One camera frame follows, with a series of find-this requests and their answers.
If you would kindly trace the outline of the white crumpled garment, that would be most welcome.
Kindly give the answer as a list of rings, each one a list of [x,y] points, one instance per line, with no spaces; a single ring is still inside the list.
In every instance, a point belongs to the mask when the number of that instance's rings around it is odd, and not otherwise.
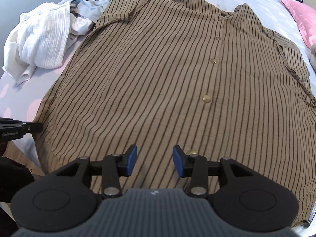
[[[38,67],[58,68],[66,50],[92,26],[90,19],[71,13],[70,2],[43,3],[22,13],[5,41],[3,70],[19,85]]]

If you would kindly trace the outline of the brown striped button shirt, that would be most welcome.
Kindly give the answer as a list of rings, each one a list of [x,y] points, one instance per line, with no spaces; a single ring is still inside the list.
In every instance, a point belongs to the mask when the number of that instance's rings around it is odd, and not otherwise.
[[[297,46],[247,4],[112,0],[49,89],[35,121],[43,171],[81,156],[138,159],[130,188],[176,188],[172,148],[230,157],[315,203],[315,97]]]

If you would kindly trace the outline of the light blue grey garment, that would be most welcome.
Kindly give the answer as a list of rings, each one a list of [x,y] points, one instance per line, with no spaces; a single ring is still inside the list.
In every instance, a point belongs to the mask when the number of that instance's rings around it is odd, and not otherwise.
[[[111,0],[70,0],[71,12],[96,23]]]

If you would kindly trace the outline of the pink pillow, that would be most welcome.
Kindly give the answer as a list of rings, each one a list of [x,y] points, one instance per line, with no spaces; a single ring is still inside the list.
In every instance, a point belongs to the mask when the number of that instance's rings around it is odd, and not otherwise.
[[[315,9],[292,0],[281,0],[281,2],[295,20],[305,45],[310,49],[315,44]]]

